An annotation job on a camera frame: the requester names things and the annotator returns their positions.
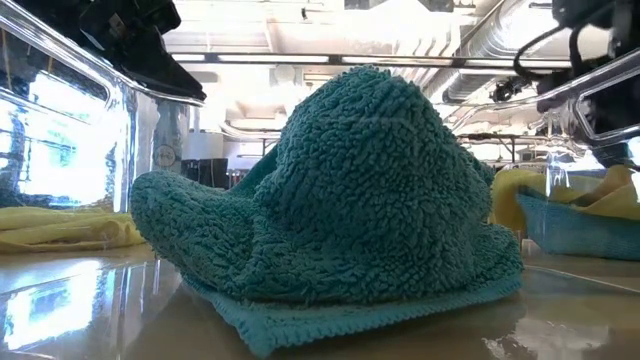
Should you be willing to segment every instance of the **ceiling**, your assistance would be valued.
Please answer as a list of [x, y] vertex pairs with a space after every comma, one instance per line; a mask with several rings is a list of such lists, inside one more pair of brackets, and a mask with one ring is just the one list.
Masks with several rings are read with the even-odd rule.
[[[450, 56], [460, 46], [461, 37], [497, 3], [497, 0], [456, 0], [456, 9], [448, 14], [430, 12], [421, 1], [425, 0], [174, 0], [182, 25], [166, 34], [164, 40], [170, 53]], [[502, 40], [517, 49], [545, 31], [545, 26], [554, 26], [550, 10], [531, 11], [520, 11], [517, 15], [524, 17], [513, 16], [500, 24], [490, 20], [484, 26], [509, 27], [505, 33], [510, 37]], [[537, 17], [528, 19], [531, 14]], [[605, 32], [587, 29], [580, 44], [584, 56], [603, 53], [607, 39]], [[561, 33], [538, 48], [533, 56], [566, 58], [567, 41], [568, 34]], [[270, 65], [185, 63], [183, 66], [204, 83], [208, 107], [226, 109], [226, 112], [208, 109], [205, 114], [215, 113], [231, 126], [242, 129], [279, 128], [295, 104], [346, 70], [332, 66], [287, 65], [279, 69]], [[436, 69], [392, 71], [425, 89], [437, 80], [436, 74], [443, 75]], [[486, 86], [474, 90], [467, 101], [487, 102], [487, 92]], [[468, 110], [455, 109], [458, 108], [443, 107], [441, 111], [455, 120]]]

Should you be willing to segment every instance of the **table surface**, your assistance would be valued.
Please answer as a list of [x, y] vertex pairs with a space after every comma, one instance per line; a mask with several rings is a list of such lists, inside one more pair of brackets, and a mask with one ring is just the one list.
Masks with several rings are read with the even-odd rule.
[[[277, 351], [276, 359], [636, 359], [640, 264], [523, 247], [507, 299]], [[252, 359], [146, 245], [0, 257], [0, 359]]]

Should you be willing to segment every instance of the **yellow towel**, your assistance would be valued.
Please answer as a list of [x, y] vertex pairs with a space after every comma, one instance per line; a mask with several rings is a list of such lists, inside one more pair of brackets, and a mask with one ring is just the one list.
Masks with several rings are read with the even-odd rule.
[[[589, 205], [572, 205], [577, 211], [585, 214], [640, 221], [640, 204], [631, 175], [631, 170], [616, 165], [607, 171], [602, 180], [572, 176], [569, 179], [571, 187], [552, 187], [548, 199], [562, 204], [585, 202]], [[516, 201], [518, 188], [521, 186], [546, 194], [547, 178], [544, 174], [522, 169], [496, 174], [492, 186], [493, 211], [490, 222], [507, 226], [516, 232], [526, 230], [525, 215]]]
[[129, 214], [101, 209], [0, 209], [0, 254], [103, 250], [141, 244]]

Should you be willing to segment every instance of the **teal towel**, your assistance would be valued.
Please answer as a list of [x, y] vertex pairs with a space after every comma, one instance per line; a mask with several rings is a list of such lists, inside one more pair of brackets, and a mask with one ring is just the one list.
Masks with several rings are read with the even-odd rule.
[[266, 356], [514, 292], [518, 243], [486, 223], [492, 180], [416, 86], [365, 67], [298, 105], [233, 189], [151, 172], [131, 202], [154, 249]]

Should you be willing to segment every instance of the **yellow cloth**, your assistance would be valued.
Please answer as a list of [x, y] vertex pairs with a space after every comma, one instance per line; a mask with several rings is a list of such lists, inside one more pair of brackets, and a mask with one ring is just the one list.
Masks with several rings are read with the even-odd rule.
[[[516, 201], [518, 188], [526, 186], [540, 194], [549, 194], [551, 202], [570, 204], [584, 200], [588, 206], [571, 205], [585, 214], [640, 221], [638, 194], [631, 181], [632, 172], [622, 165], [611, 167], [604, 179], [571, 176], [570, 187], [554, 186], [547, 191], [547, 178], [529, 170], [512, 169], [496, 174], [492, 186], [493, 210], [489, 221], [526, 230], [525, 215]], [[578, 190], [592, 188], [592, 191]]]
[[141, 244], [129, 214], [102, 209], [0, 209], [0, 254], [104, 250]]

